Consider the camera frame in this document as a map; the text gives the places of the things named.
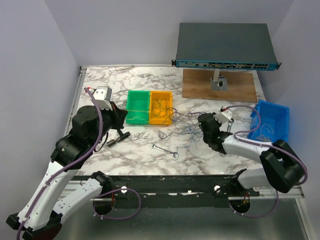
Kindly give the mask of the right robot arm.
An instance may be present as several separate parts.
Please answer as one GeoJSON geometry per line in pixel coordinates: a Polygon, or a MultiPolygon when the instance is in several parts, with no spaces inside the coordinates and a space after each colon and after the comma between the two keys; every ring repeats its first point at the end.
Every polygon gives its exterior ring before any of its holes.
{"type": "Polygon", "coordinates": [[[254,187],[273,187],[288,193],[294,186],[308,178],[306,166],[290,145],[278,139],[276,142],[259,142],[235,138],[234,134],[221,131],[215,113],[201,114],[197,120],[203,133],[203,141],[223,155],[237,155],[262,165],[260,169],[241,170],[236,180],[230,183],[230,191],[241,196],[254,187]]]}

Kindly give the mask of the yellow plastic bin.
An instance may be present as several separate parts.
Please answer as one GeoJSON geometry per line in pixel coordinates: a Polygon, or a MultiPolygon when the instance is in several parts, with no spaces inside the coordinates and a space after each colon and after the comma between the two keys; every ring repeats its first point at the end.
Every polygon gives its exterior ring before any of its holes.
{"type": "Polygon", "coordinates": [[[151,91],[149,101],[149,124],[172,124],[173,94],[171,91],[151,91]]]}

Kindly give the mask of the silver open-end wrench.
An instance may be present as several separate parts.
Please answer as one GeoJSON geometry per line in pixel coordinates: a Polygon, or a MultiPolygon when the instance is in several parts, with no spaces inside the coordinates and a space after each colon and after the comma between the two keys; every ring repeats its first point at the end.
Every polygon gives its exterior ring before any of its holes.
{"type": "Polygon", "coordinates": [[[169,154],[169,155],[171,155],[171,156],[172,156],[173,158],[175,158],[175,159],[177,159],[177,158],[178,158],[178,155],[179,155],[178,152],[170,151],[170,150],[168,150],[168,149],[159,147],[159,146],[157,146],[157,145],[155,145],[155,144],[151,144],[149,147],[152,148],[152,149],[156,149],[156,150],[162,151],[162,152],[164,152],[164,153],[166,153],[166,154],[169,154]]]}

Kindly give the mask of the green plastic bin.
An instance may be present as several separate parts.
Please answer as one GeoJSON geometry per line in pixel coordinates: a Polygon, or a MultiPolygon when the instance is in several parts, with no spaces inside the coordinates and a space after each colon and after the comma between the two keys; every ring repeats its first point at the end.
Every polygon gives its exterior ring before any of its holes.
{"type": "Polygon", "coordinates": [[[127,95],[126,123],[129,125],[149,124],[150,91],[129,90],[127,95]]]}

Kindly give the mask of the brown wooden board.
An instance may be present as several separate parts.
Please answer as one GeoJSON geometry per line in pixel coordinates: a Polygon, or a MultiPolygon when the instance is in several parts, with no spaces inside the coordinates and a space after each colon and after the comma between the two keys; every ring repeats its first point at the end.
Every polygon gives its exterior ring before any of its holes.
{"type": "Polygon", "coordinates": [[[258,101],[251,71],[184,69],[182,97],[255,103],[258,101]]]}

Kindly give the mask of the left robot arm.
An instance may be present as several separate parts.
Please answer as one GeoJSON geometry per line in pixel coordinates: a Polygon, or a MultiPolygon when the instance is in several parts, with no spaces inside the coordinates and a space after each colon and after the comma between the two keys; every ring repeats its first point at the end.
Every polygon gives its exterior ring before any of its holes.
{"type": "Polygon", "coordinates": [[[69,133],[59,139],[46,173],[27,205],[11,214],[6,223],[17,231],[17,239],[52,240],[63,222],[90,198],[107,197],[110,180],[101,171],[89,178],[83,187],[59,200],[69,181],[88,160],[109,130],[122,132],[128,111],[114,102],[109,107],[99,103],[81,107],[72,118],[69,133]]]}

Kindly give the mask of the grey metal stand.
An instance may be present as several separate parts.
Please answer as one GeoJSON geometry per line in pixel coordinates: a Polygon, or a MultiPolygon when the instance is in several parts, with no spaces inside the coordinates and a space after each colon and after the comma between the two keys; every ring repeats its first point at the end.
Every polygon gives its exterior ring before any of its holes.
{"type": "Polygon", "coordinates": [[[228,91],[227,78],[220,74],[220,69],[215,69],[213,76],[210,78],[212,91],[228,91]]]}

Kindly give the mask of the aluminium frame rail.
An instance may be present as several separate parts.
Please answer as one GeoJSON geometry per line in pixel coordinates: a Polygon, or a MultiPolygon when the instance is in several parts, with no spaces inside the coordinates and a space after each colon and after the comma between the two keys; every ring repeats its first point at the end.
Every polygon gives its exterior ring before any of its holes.
{"type": "Polygon", "coordinates": [[[85,147],[81,151],[78,151],[75,144],[64,147],[71,142],[72,139],[68,136],[64,136],[56,142],[40,185],[28,204],[18,213],[19,232],[34,233],[47,226],[58,197],[71,177],[80,169],[80,165],[84,161],[82,156],[88,156],[87,151],[91,150],[90,147],[85,147]]]}

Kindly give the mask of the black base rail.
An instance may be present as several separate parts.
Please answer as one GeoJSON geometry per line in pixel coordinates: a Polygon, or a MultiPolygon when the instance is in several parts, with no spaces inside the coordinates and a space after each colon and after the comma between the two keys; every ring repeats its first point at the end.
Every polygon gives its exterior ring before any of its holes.
{"type": "Polygon", "coordinates": [[[110,175],[102,192],[114,207],[134,208],[227,208],[229,199],[258,197],[244,189],[234,175],[110,175]]]}

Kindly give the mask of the black T-shaped tool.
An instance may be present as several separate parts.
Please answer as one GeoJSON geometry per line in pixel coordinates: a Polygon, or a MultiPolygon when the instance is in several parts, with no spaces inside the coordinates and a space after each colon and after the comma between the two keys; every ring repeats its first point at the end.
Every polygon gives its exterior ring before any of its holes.
{"type": "Polygon", "coordinates": [[[117,143],[122,142],[123,140],[127,139],[131,135],[129,131],[123,133],[121,129],[118,129],[117,133],[119,137],[112,139],[106,143],[109,148],[114,146],[117,143]]]}

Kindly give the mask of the silver ratchet wrench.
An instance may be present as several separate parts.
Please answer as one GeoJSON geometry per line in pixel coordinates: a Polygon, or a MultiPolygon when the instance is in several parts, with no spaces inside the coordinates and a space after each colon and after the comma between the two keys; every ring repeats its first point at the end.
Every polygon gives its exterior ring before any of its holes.
{"type": "Polygon", "coordinates": [[[231,119],[227,122],[227,129],[226,129],[226,131],[227,131],[228,133],[231,132],[233,123],[234,123],[234,119],[233,119],[233,118],[231,118],[231,119]]]}

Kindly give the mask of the blue plastic bin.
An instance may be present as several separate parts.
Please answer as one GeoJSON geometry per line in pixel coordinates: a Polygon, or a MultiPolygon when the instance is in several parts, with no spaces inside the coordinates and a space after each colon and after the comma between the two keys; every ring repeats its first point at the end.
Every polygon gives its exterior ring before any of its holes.
{"type": "Polygon", "coordinates": [[[259,99],[255,110],[260,115],[260,126],[250,132],[248,139],[260,142],[288,141],[290,108],[259,99]]]}

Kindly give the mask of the grey network switch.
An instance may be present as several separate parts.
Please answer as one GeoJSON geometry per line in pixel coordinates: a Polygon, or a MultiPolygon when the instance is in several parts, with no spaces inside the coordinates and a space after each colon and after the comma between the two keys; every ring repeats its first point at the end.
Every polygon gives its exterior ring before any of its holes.
{"type": "Polygon", "coordinates": [[[176,68],[275,71],[277,61],[265,23],[181,23],[176,68]]]}

